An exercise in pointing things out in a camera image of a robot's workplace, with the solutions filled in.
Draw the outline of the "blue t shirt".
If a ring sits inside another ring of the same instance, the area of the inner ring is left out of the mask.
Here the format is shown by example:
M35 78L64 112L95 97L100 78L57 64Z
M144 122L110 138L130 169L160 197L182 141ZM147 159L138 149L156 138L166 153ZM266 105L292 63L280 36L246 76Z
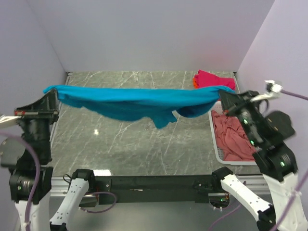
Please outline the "blue t shirt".
M195 90L176 89L114 89L53 85L43 93L56 90L63 104L86 108L104 117L134 122L150 118L158 129L174 123L176 111L186 118L206 114L220 99L220 90L233 93L226 86L211 86Z

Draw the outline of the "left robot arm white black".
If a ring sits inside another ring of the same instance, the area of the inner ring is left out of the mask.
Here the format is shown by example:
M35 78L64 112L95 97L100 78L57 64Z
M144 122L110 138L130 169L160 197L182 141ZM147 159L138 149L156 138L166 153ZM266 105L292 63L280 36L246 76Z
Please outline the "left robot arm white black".
M95 187L93 170L78 169L57 212L50 217L51 125L59 118L56 90L39 100L16 108L14 115L0 116L0 128L18 125L21 136L1 131L0 166L10 172L11 199L18 211L23 231L69 231L84 195Z

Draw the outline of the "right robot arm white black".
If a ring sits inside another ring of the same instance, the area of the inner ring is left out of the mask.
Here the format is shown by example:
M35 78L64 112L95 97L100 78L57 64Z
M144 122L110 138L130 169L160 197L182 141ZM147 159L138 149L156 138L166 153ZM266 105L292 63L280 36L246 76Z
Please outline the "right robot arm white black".
M281 90L264 94L253 91L235 94L224 90L218 93L224 114L239 119L256 148L253 157L268 185L272 203L260 199L227 167L212 173L213 188L234 196L254 216L260 231L306 231L308 220L300 189L308 176L298 179L295 155L284 143L295 134L291 119L281 111L263 116L258 108L262 101L277 99Z

